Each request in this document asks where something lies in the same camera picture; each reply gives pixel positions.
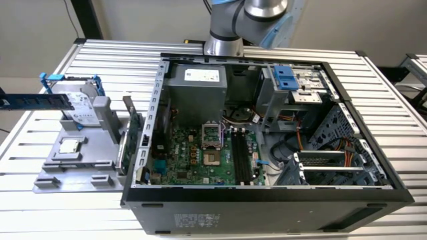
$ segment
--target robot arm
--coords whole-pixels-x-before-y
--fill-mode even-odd
[[[273,49],[292,25],[288,0],[212,0],[209,39],[204,54],[243,56],[243,38]]]

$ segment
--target blue plastic part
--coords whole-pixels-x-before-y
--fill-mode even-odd
[[[41,85],[45,88],[48,94],[52,94],[52,89],[51,89],[51,87],[48,85],[48,82],[49,81],[57,82],[57,81],[67,80],[64,74],[51,74],[48,76],[48,78],[47,78],[47,73],[45,72],[40,73],[39,78],[40,78]],[[101,78],[95,74],[92,79],[93,79],[93,81],[96,83],[97,95],[99,96],[105,96],[105,91],[104,91],[104,88],[103,88]]]
[[[153,161],[153,169],[157,174],[167,174],[167,160],[155,160]]]
[[[65,79],[65,75],[64,74],[51,74],[51,76],[48,76],[47,80],[49,81],[63,81]]]
[[[47,93],[52,94],[52,89],[51,89],[51,87],[48,85],[48,81],[47,81],[47,73],[45,72],[40,73],[39,78],[40,78],[41,85],[45,88]]]
[[[263,161],[263,160],[260,160],[260,159],[256,159],[255,161],[256,161],[257,164],[264,164],[264,165],[268,165],[268,164],[269,164],[268,161]]]
[[[277,88],[280,90],[295,91],[300,88],[293,76],[292,68],[289,66],[273,66],[272,73],[279,82]]]
[[[225,4],[225,3],[229,3],[229,2],[235,2],[237,0],[212,0],[212,5],[216,5],[216,4]]]
[[[281,41],[285,39],[287,30],[292,26],[292,19],[293,17],[289,14],[284,14],[280,18],[259,43],[259,46],[263,49],[273,49],[279,46]]]
[[[76,122],[76,127],[77,127],[77,130],[79,130],[79,131],[84,128],[84,126],[83,126],[80,123],[77,123],[77,122]]]
[[[97,91],[97,95],[100,96],[105,96],[105,92],[104,92],[104,88],[103,88],[103,84],[101,84],[101,78],[95,74],[93,75],[93,80],[96,83],[96,91]]]

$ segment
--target metal rail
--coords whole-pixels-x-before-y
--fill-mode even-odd
[[[56,73],[99,74],[111,109],[127,116],[121,101],[129,92],[145,115],[160,53],[201,54],[199,44],[88,40],[75,44]],[[367,57],[352,51],[247,47],[247,57],[328,62],[372,135],[415,198],[415,203],[350,234],[263,234],[169,236],[173,239],[427,239],[427,130],[399,92]],[[61,129],[57,111],[28,111],[0,147],[1,239],[24,237],[143,238],[129,210],[120,209],[120,193],[32,193],[33,181]]]

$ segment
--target white wall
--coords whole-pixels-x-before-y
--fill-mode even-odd
[[[67,1],[79,34],[84,36]],[[1,0],[0,77],[37,78],[40,72],[52,72],[76,37],[63,0]]]
[[[101,26],[121,41],[205,40],[201,0],[95,0]],[[364,50],[378,65],[427,53],[427,0],[305,0],[291,48]]]
[[[207,40],[211,16],[201,0],[95,0],[101,28],[120,41]]]
[[[363,50],[396,66],[406,53],[427,54],[426,0],[307,0],[289,47]]]

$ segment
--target green circuit board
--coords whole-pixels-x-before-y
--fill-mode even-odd
[[[252,132],[245,134],[245,141],[251,149],[255,144],[259,155],[256,137]],[[247,164],[253,174],[252,154],[248,154]],[[265,185],[263,170],[260,167],[257,169],[259,177],[252,179],[253,185]],[[224,132],[223,147],[220,151],[216,151],[215,149],[201,149],[201,128],[175,128],[165,160],[165,173],[160,179],[151,180],[151,184],[236,185],[229,131]]]

